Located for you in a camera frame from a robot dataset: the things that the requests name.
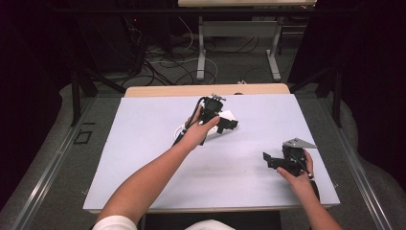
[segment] table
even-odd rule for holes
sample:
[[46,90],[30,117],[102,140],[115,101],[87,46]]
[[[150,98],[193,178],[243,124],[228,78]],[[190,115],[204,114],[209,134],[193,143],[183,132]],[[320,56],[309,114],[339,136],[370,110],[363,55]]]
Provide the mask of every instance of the table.
[[[173,132],[192,114],[200,96],[212,93],[227,99],[223,108],[233,111],[239,127],[196,148],[148,212],[300,207],[287,182],[262,159],[263,151],[282,158],[282,142],[295,137],[314,143],[295,96],[284,84],[237,84],[129,88],[83,209],[98,213],[128,176],[171,146]],[[314,160],[322,204],[338,205],[320,153],[308,151]]]
[[[206,7],[283,7],[283,6],[311,6],[317,0],[179,0],[180,7],[206,8]],[[203,21],[199,17],[199,59],[197,63],[196,78],[204,79],[206,50],[204,48],[205,36],[261,36],[273,37],[271,50],[266,51],[269,66],[274,81],[280,81],[281,75],[275,54],[281,36],[283,17],[276,21]]]

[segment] white sleeve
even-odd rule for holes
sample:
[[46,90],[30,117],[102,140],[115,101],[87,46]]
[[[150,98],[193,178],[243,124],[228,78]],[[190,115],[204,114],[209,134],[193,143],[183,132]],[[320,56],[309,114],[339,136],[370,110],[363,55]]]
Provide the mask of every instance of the white sleeve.
[[123,216],[110,216],[103,218],[95,224],[93,230],[137,230],[135,223],[131,219]]
[[236,230],[220,221],[208,219],[195,223],[185,230]]

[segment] wooden table edge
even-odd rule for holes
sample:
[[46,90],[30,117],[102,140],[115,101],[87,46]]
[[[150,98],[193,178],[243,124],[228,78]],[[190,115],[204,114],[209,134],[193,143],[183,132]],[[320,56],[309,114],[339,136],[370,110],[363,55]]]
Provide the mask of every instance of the wooden table edge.
[[235,94],[290,94],[290,91],[284,83],[133,86],[126,90],[124,97],[183,97],[211,96],[212,94],[219,96]]

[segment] human arm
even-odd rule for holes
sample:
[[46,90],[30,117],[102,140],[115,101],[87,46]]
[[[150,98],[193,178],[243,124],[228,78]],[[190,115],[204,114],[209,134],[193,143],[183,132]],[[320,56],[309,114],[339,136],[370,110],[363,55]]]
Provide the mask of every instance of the human arm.
[[[199,112],[192,118],[196,121]],[[164,190],[183,160],[199,145],[207,132],[219,121],[214,117],[207,124],[192,123],[182,140],[132,174],[109,198],[96,222],[109,216],[124,216],[137,223],[149,206]]]
[[[310,154],[305,150],[306,166],[310,173],[313,174],[313,160]],[[315,195],[310,180],[306,173],[297,177],[286,171],[284,168],[279,167],[277,172],[285,178],[296,197],[304,207],[304,211],[310,222],[313,230],[320,229],[342,229],[341,226],[335,221],[331,214],[322,206],[319,199]]]

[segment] metal desk leg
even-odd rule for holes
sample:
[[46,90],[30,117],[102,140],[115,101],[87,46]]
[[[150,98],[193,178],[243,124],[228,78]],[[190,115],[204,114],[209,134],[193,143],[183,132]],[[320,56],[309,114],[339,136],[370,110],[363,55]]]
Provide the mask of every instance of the metal desk leg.
[[198,81],[204,80],[204,67],[206,60],[206,50],[204,49],[204,35],[203,35],[203,18],[199,17],[199,60],[197,62],[197,74]]
[[281,81],[281,75],[278,69],[277,62],[275,60],[275,54],[278,50],[278,42],[279,38],[281,36],[281,31],[282,31],[282,25],[283,25],[283,17],[278,17],[278,25],[277,28],[275,29],[275,36],[274,40],[272,42],[272,50],[267,50],[266,55],[268,56],[268,61],[269,61],[269,66],[271,68],[271,73],[272,73],[272,78],[274,81]]

